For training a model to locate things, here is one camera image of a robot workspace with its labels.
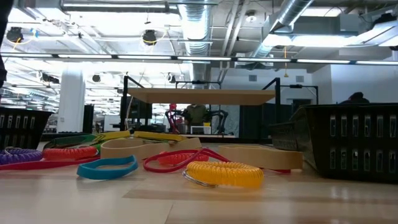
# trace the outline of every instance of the fluorescent light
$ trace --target fluorescent light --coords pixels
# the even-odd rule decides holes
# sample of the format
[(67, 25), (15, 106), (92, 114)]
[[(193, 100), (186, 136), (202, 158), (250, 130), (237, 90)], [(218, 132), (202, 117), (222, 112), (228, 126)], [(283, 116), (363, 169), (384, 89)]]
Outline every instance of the fluorescent light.
[(357, 65), (398, 65), (398, 62), (386, 61), (357, 61)]
[(314, 60), (314, 59), (298, 59), (298, 63), (341, 63), (347, 64), (349, 60)]
[(214, 60), (214, 61), (230, 61), (230, 57), (190, 57), (190, 56), (179, 56), (179, 60)]
[(17, 57), (17, 58), (49, 58), (50, 54), (20, 54), (20, 53), (1, 53), (2, 57)]
[(395, 47), (398, 46), (398, 36), (395, 36), (384, 43), (379, 45), (380, 47)]
[(156, 55), (119, 55), (120, 59), (138, 59), (138, 60), (170, 60), (170, 56)]
[(11, 105), (3, 105), (5, 108), (13, 108), (13, 109), (25, 109), (26, 106), (11, 106)]
[(75, 4), (75, 3), (68, 3), (64, 4), (63, 7), (148, 7), (148, 8), (163, 8), (164, 6), (162, 5), (139, 5), (139, 4), (118, 4), (112, 3), (112, 4)]
[(90, 54), (78, 54), (78, 55), (58, 55), (60, 58), (112, 58), (111, 55), (90, 55)]
[(240, 62), (283, 62), (289, 63), (292, 60), (287, 58), (238, 58)]

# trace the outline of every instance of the purple coiled keychain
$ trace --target purple coiled keychain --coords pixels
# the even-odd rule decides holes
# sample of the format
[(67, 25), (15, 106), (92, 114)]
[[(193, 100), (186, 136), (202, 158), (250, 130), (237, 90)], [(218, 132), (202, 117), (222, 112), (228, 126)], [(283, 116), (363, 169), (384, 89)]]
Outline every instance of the purple coiled keychain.
[(42, 158), (42, 152), (35, 149), (7, 147), (5, 150), (0, 151), (0, 165), (39, 161)]

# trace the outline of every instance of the table surface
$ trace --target table surface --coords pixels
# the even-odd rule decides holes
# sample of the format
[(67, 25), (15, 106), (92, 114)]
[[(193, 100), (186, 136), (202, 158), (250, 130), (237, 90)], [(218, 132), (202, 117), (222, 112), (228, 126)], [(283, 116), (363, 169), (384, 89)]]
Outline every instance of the table surface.
[(265, 170), (258, 190), (208, 189), (142, 166), (104, 181), (76, 169), (0, 171), (1, 223), (398, 223), (397, 186), (323, 179), (307, 165)]

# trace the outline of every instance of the cable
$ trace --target cable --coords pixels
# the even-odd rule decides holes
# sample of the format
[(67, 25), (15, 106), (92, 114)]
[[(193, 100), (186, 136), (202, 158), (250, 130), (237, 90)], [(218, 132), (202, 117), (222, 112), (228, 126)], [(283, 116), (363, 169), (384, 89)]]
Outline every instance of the cable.
[(14, 43), (14, 46), (13, 46), (11, 52), (14, 52), (14, 51), (15, 51), (15, 48), (17, 47), (18, 42), (19, 42), (20, 40), (21, 40), (21, 38), (19, 37), (19, 38), (17, 39), (17, 42)]
[(363, 15), (359, 15), (359, 18), (361, 18), (364, 22), (367, 22), (368, 24), (373, 24), (373, 22), (367, 21), (367, 20), (363, 17)]
[(326, 13), (325, 13), (325, 15), (323, 15), (323, 17), (325, 17), (332, 9), (334, 9), (334, 8), (338, 8), (338, 9), (340, 9), (340, 11), (341, 11), (341, 13), (344, 13), (344, 11), (340, 8), (340, 7), (338, 7), (338, 6), (333, 6), (333, 7), (331, 7)]

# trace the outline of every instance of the black basket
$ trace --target black basket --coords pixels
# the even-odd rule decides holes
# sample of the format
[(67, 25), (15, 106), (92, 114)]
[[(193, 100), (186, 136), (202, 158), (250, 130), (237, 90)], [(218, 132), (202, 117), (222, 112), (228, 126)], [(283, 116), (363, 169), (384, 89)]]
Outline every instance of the black basket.
[(36, 149), (52, 112), (0, 107), (0, 149)]
[(397, 117), (397, 103), (309, 105), (270, 129), (276, 148), (303, 152), (325, 177), (396, 183)]

